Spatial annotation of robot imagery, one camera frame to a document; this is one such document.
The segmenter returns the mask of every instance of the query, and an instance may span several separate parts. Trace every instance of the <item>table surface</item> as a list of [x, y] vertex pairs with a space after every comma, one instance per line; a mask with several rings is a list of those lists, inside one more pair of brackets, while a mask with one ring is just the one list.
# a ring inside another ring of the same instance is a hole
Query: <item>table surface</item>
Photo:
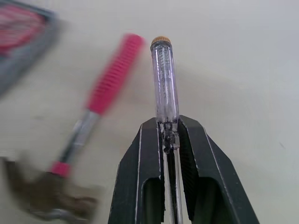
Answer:
[[[121, 36], [143, 36], [142, 56], [72, 175], [78, 185], [99, 187], [93, 223], [107, 223], [118, 163], [140, 124], [155, 116], [150, 42], [165, 35], [173, 45], [180, 113], [198, 120], [232, 160], [260, 223], [297, 222], [297, 1], [23, 1], [57, 12], [62, 30], [1, 96], [1, 153], [25, 150], [33, 166], [46, 170]], [[7, 224], [43, 223], [17, 208], [2, 173], [0, 217]]]

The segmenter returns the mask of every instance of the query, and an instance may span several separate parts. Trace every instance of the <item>metal screwdriver shaft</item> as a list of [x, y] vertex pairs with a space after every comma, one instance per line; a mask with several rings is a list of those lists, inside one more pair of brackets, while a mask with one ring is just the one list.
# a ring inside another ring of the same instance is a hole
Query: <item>metal screwdriver shaft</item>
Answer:
[[153, 40], [150, 50], [154, 67], [156, 117], [162, 137], [165, 199], [170, 209], [170, 224], [182, 224], [178, 169], [178, 95], [171, 42], [159, 36]]

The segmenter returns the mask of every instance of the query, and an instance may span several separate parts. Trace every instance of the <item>clear plastic handle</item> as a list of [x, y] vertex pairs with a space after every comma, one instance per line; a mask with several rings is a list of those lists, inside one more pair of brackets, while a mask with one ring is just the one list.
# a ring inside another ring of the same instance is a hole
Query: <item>clear plastic handle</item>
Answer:
[[158, 37], [153, 40], [150, 50], [154, 67], [157, 120], [160, 123], [177, 123], [178, 94], [171, 43], [166, 37]]

